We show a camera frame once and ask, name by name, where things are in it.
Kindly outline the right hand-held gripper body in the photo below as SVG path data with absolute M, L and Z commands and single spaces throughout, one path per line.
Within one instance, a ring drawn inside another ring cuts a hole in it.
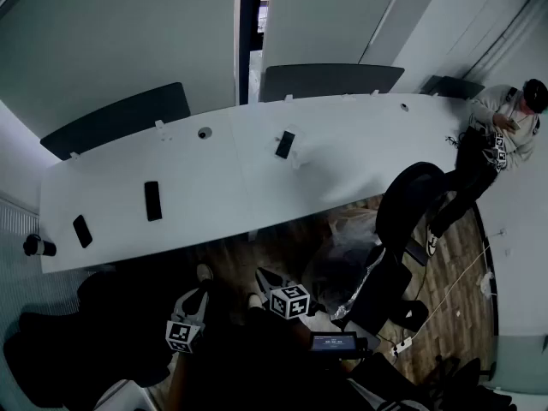
M 266 298 L 267 309 L 283 319 L 306 315 L 310 306 L 309 293 L 302 284 L 293 281 L 283 286 L 268 285 Z

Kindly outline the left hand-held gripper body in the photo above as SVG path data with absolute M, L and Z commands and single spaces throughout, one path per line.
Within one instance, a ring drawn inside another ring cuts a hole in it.
M 179 353 L 194 353 L 206 327 L 205 314 L 205 304 L 194 314 L 188 314 L 181 307 L 176 307 L 166 325 L 165 340 L 169 347 Z

